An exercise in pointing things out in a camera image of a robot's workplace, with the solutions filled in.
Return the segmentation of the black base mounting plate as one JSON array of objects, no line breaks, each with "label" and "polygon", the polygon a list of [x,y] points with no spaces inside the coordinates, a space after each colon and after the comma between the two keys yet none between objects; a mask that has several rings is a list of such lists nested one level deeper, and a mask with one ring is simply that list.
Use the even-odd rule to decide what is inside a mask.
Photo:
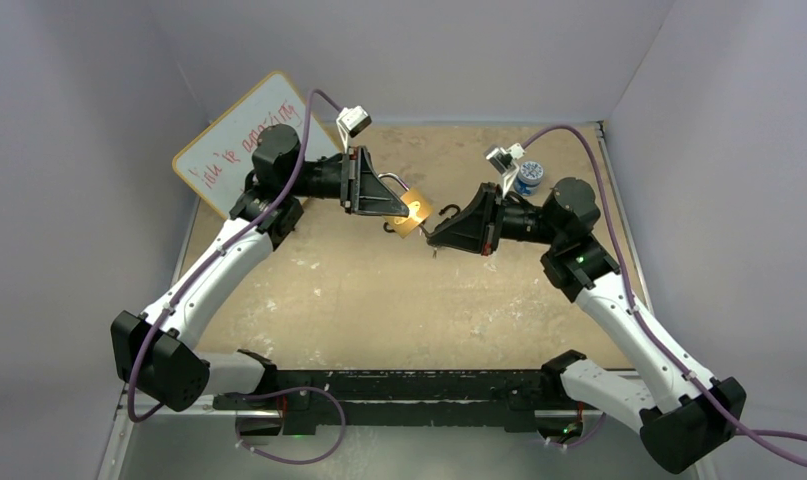
[{"label": "black base mounting plate", "polygon": [[217,410],[271,410],[286,435],[319,426],[495,427],[571,441],[594,425],[592,407],[558,392],[539,369],[278,370],[258,399],[214,398]]}]

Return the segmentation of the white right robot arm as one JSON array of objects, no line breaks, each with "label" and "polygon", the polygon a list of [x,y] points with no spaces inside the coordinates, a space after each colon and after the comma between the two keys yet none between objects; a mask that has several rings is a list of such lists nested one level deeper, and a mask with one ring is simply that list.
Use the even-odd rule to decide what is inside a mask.
[{"label": "white right robot arm", "polygon": [[735,378],[719,379],[691,357],[625,286],[620,266],[592,232],[600,216],[593,188],[577,178],[559,180],[540,206],[483,183],[427,242],[483,256],[502,240],[547,245],[541,264],[551,285],[603,329],[641,380],[565,353],[545,366],[543,399],[598,408],[636,432],[661,468],[679,474],[734,436],[747,394]]}]

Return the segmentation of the small silver keys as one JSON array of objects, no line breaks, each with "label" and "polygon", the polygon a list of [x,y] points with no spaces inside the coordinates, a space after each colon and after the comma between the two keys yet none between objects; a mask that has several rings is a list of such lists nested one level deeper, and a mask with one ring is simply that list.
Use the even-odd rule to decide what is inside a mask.
[{"label": "small silver keys", "polygon": [[432,240],[432,234],[426,227],[421,227],[420,230],[421,230],[421,236],[423,237],[424,241],[426,242],[426,244],[431,249],[431,258],[433,260],[436,260],[437,256],[438,256],[439,246],[434,244],[434,242]]}]

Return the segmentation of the blue white round jar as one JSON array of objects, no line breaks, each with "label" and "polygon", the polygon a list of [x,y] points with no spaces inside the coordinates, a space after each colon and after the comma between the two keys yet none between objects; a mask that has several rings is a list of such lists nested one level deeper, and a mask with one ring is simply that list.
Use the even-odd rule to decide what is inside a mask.
[{"label": "blue white round jar", "polygon": [[545,177],[543,166],[536,161],[525,161],[519,165],[513,188],[521,196],[532,196],[539,189]]}]

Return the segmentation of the whiteboard with red writing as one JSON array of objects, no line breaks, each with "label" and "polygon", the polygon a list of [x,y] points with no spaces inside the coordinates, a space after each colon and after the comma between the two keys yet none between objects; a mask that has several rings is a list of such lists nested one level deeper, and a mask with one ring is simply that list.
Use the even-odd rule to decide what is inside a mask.
[{"label": "whiteboard with red writing", "polygon": [[305,123],[311,124],[309,161],[340,151],[340,142],[315,116],[306,114],[304,97],[291,79],[274,71],[175,155],[173,170],[225,218],[243,192],[259,134],[278,124],[287,124],[301,134]]}]

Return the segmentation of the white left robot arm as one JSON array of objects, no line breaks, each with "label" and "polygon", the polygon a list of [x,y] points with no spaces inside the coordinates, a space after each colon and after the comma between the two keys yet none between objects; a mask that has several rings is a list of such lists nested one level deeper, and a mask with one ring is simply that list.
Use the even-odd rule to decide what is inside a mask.
[{"label": "white left robot arm", "polygon": [[305,159],[307,147],[288,125],[264,130],[252,153],[244,191],[192,267],[139,313],[121,312],[110,327],[118,376],[128,386],[128,414],[142,392],[159,407],[182,411],[203,395],[238,394],[251,408],[276,399],[272,364],[258,354],[204,355],[196,347],[214,314],[244,278],[295,230],[302,199],[337,199],[351,215],[407,217],[406,203],[375,172],[364,146]]}]

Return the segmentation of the brass padlock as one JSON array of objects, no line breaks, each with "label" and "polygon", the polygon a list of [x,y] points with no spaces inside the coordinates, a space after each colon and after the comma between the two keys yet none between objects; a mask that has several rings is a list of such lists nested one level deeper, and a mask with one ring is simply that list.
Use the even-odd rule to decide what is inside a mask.
[{"label": "brass padlock", "polygon": [[396,231],[396,235],[406,238],[415,231],[421,236],[421,227],[427,228],[427,222],[434,213],[433,205],[417,189],[412,189],[399,175],[385,172],[379,175],[382,181],[395,182],[402,188],[400,198],[409,208],[409,215],[403,217],[384,217],[384,223],[389,223]]}]

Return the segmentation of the black padlock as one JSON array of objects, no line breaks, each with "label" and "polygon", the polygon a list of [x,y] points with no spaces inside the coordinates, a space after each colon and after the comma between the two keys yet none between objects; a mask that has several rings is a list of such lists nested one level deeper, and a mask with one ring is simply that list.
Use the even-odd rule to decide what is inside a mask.
[{"label": "black padlock", "polygon": [[457,204],[451,203],[439,210],[438,215],[442,218],[452,217],[461,211],[461,207]]}]

